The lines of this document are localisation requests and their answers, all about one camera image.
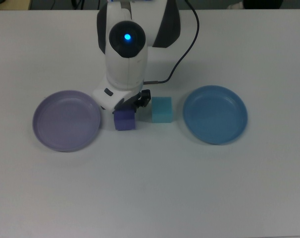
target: purple plate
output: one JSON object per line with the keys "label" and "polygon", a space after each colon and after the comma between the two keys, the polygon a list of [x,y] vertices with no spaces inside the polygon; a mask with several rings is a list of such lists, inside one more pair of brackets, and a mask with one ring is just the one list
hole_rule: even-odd
{"label": "purple plate", "polygon": [[98,104],[87,94],[67,90],[45,98],[33,116],[37,139],[56,151],[75,151],[91,143],[100,126]]}

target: blue led light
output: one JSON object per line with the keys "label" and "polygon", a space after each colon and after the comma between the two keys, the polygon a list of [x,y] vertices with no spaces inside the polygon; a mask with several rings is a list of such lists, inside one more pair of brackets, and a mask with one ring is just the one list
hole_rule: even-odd
{"label": "blue led light", "polygon": [[127,41],[130,41],[131,40],[131,35],[129,35],[129,34],[125,34],[125,39],[127,40]]}

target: purple cube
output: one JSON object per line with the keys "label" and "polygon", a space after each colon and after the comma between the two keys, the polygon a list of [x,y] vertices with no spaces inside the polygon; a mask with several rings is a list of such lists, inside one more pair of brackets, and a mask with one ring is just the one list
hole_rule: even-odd
{"label": "purple cube", "polygon": [[116,130],[136,129],[135,110],[125,108],[114,111],[114,123]]}

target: black cable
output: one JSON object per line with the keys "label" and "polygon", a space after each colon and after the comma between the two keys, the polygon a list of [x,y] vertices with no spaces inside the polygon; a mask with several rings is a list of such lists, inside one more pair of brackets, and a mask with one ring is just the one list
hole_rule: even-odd
{"label": "black cable", "polygon": [[79,8],[79,5],[81,4],[82,0],[79,1],[79,3],[76,5],[76,7],[74,8],[74,10],[77,10]]}
{"label": "black cable", "polygon": [[54,5],[55,5],[55,0],[54,0],[54,2],[53,2],[53,4],[52,4],[52,6],[51,6],[50,10],[52,10],[52,9],[53,9]]}
{"label": "black cable", "polygon": [[172,71],[171,71],[169,77],[168,77],[166,80],[164,80],[164,81],[146,81],[146,82],[144,82],[144,85],[147,85],[147,84],[166,83],[167,81],[169,81],[170,78],[172,77],[172,75],[173,75],[173,73],[174,73],[176,67],[179,65],[179,63],[182,61],[182,59],[184,59],[184,57],[185,57],[185,56],[188,54],[188,52],[191,50],[191,48],[193,47],[193,45],[194,45],[194,43],[195,43],[195,41],[196,41],[196,39],[197,39],[197,37],[198,37],[198,35],[199,35],[199,31],[200,31],[200,20],[199,20],[199,17],[198,17],[198,15],[197,15],[195,9],[194,9],[194,8],[192,7],[192,5],[189,3],[189,1],[188,1],[188,0],[184,0],[184,1],[185,1],[186,4],[190,7],[190,9],[192,10],[192,12],[194,13],[195,18],[196,18],[197,29],[196,29],[196,34],[195,34],[195,36],[194,36],[194,39],[193,39],[193,41],[192,41],[190,47],[187,49],[187,51],[182,55],[182,57],[179,59],[179,61],[177,61],[177,63],[176,63],[175,66],[173,67],[173,69],[172,69]]}
{"label": "black cable", "polygon": [[84,8],[84,3],[85,3],[85,0],[82,0],[81,10],[83,10],[83,8]]}

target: teal cube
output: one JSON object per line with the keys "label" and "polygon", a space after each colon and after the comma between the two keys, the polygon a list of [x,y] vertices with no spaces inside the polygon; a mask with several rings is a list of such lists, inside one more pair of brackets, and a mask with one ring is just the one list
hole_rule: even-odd
{"label": "teal cube", "polygon": [[171,123],[173,121],[171,97],[152,97],[152,122]]}

